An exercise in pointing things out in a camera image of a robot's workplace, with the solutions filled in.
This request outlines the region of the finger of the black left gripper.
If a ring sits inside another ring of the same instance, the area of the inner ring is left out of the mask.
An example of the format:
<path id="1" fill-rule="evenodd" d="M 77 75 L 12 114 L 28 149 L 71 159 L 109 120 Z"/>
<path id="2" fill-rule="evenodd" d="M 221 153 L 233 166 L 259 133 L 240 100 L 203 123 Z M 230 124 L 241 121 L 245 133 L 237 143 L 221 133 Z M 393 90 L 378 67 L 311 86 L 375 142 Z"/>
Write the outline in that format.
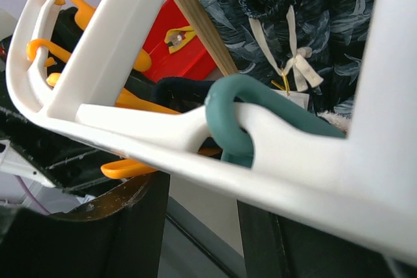
<path id="1" fill-rule="evenodd" d="M 83 31 L 74 20 L 77 9 L 61 10 L 52 42 L 73 51 Z M 105 193 L 121 183 L 106 178 L 100 167 L 120 157 L 73 141 L 28 121 L 14 106 L 7 91 L 5 61 L 12 35 L 1 37 L 1 139 L 8 139 L 31 165 L 65 193 Z M 138 98 L 151 99 L 154 83 L 132 70 L 125 88 Z"/>

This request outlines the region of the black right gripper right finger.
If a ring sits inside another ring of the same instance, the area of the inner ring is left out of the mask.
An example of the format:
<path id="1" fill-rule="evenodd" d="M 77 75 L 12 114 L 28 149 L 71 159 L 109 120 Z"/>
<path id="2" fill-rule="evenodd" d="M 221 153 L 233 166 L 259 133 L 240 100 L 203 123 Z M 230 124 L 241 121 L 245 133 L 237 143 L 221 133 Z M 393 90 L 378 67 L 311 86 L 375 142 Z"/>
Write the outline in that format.
<path id="1" fill-rule="evenodd" d="M 248 277 L 415 277 L 416 267 L 239 201 Z"/>

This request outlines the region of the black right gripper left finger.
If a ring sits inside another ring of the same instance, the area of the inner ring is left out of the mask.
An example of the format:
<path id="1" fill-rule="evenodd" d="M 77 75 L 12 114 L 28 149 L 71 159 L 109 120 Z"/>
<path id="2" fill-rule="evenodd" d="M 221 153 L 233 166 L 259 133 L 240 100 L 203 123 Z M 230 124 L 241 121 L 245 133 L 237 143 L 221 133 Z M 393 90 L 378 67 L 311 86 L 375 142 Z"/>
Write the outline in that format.
<path id="1" fill-rule="evenodd" d="M 1 209 L 2 277 L 156 277 L 169 176 L 119 184 L 69 213 Z"/>

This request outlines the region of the white round clip hanger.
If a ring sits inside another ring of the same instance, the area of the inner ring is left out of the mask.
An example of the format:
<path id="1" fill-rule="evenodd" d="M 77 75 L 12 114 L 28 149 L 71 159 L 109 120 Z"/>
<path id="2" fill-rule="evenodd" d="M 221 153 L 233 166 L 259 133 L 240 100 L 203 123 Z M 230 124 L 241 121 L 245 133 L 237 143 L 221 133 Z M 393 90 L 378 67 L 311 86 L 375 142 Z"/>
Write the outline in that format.
<path id="1" fill-rule="evenodd" d="M 45 49 L 60 0 L 27 0 L 7 90 L 47 130 L 409 264 L 416 263 L 416 0 L 375 0 L 347 135 L 255 79 L 231 75 L 179 115 L 115 106 L 163 0 L 101 0 L 56 86 Z"/>

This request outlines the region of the navy sock green stripe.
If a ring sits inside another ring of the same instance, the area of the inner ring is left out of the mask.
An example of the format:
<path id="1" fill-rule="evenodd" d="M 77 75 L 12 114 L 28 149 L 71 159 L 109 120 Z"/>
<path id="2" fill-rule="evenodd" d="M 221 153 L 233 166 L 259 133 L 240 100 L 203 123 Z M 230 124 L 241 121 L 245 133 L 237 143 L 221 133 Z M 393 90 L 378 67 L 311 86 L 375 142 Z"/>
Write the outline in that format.
<path id="1" fill-rule="evenodd" d="M 213 84 L 214 81 L 165 77 L 152 88 L 151 102 L 185 113 L 205 103 Z"/>

